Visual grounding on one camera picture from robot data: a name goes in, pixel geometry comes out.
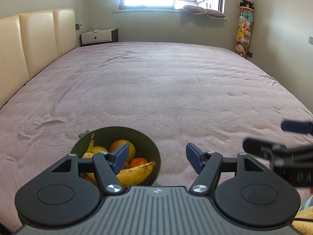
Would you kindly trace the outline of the yellow green pear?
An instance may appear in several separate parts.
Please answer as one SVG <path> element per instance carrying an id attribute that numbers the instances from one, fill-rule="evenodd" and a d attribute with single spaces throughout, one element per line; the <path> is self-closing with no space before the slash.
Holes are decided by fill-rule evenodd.
<path id="1" fill-rule="evenodd" d="M 97 153 L 100 153 L 100 152 L 105 152 L 107 153 L 107 149 L 105 149 L 104 147 L 101 147 L 101 146 L 94 146 L 93 149 L 92 149 L 92 153 L 93 154 L 97 154 Z"/>

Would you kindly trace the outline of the yellow banana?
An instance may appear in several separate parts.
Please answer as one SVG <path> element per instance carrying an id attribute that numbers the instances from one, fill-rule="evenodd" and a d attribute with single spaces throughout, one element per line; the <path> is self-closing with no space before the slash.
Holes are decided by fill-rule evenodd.
<path id="1" fill-rule="evenodd" d="M 94 155 L 92 149 L 94 144 L 94 133 L 91 134 L 91 139 L 87 151 L 82 156 L 83 159 L 90 159 Z M 141 185 L 152 174 L 153 169 L 156 166 L 155 161 L 148 162 L 146 164 L 130 168 L 130 163 L 126 161 L 122 170 L 116 175 L 117 179 L 121 182 L 123 187 Z"/>

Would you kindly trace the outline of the large orange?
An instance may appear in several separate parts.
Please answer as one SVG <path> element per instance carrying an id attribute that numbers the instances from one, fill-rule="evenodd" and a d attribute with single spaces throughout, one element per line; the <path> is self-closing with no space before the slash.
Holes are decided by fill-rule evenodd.
<path id="1" fill-rule="evenodd" d="M 135 146 L 130 141 L 125 140 L 125 139 L 119 139 L 119 140 L 113 142 L 109 148 L 109 152 L 112 153 L 121 144 L 127 144 L 128 145 L 128 160 L 127 160 L 127 162 L 130 163 L 136 156 Z"/>

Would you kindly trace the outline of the green fruit bowl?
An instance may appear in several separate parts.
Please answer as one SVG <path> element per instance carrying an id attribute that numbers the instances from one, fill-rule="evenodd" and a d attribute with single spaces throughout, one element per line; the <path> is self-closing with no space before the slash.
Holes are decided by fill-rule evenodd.
<path id="1" fill-rule="evenodd" d="M 128 127 L 104 127 L 80 134 L 78 136 L 79 140 L 73 146 L 71 153 L 74 153 L 79 158 L 82 158 L 83 154 L 89 147 L 92 135 L 94 136 L 95 146 L 102 146 L 105 149 L 109 149 L 113 142 L 120 139 L 131 142 L 136 149 L 137 158 L 145 158 L 148 161 L 154 161 L 156 163 L 152 174 L 143 184 L 147 186 L 157 185 L 157 178 L 161 168 L 161 157 L 157 146 L 148 136 Z"/>

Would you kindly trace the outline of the yellow fluffy rug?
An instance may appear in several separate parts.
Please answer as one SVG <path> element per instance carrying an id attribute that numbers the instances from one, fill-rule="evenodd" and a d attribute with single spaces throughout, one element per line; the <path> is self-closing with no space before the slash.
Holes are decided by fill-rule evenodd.
<path id="1" fill-rule="evenodd" d="M 292 226 L 301 234 L 313 235 L 313 211 L 312 206 L 300 210 L 292 222 Z"/>

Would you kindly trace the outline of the orange tangerine in bowl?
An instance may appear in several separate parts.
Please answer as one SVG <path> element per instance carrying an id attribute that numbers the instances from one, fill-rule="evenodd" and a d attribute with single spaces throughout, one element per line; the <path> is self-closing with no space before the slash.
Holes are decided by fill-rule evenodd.
<path id="1" fill-rule="evenodd" d="M 148 161 L 145 158 L 134 158 L 131 162 L 130 162 L 130 168 L 134 168 L 143 164 L 148 163 Z"/>

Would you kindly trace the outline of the pink bed blanket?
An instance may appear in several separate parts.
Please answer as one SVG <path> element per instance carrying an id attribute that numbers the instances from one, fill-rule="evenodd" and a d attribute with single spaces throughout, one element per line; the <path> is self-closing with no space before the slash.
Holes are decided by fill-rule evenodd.
<path id="1" fill-rule="evenodd" d="M 161 155 L 158 183 L 190 186 L 191 142 L 233 157 L 246 137 L 289 147 L 311 136 L 281 130 L 312 113 L 276 79 L 223 49 L 160 42 L 117 42 L 68 52 L 1 109 L 1 223 L 20 227 L 14 196 L 68 154 L 88 130 L 138 130 Z"/>

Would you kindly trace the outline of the plush toy stack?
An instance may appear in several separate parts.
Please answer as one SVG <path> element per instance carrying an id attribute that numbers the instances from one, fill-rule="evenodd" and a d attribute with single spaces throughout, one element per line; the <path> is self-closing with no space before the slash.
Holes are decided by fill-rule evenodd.
<path id="1" fill-rule="evenodd" d="M 254 23 L 254 0 L 241 0 L 240 16 L 235 39 L 235 53 L 246 58 Z"/>

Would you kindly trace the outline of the cream padded headboard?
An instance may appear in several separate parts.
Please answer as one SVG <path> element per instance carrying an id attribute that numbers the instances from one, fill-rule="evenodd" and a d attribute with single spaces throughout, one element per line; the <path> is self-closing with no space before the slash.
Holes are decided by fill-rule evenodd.
<path id="1" fill-rule="evenodd" d="M 1 19 L 1 105 L 55 60 L 76 48 L 73 9 L 48 9 Z"/>

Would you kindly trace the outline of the white bedside table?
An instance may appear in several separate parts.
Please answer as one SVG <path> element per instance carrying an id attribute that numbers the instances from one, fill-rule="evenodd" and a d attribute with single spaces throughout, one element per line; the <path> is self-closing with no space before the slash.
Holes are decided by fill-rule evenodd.
<path id="1" fill-rule="evenodd" d="M 91 30 L 81 34 L 81 46 L 118 42 L 118 28 Z"/>

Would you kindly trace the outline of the grey cushion on windowsill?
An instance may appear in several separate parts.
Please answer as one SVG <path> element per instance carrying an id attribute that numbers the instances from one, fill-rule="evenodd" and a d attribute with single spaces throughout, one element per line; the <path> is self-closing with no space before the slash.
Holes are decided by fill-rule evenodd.
<path id="1" fill-rule="evenodd" d="M 226 16 L 220 11 L 205 9 L 203 7 L 195 6 L 195 5 L 185 5 L 183 6 L 183 11 L 192 15 L 205 15 L 212 19 L 225 19 L 226 18 Z"/>

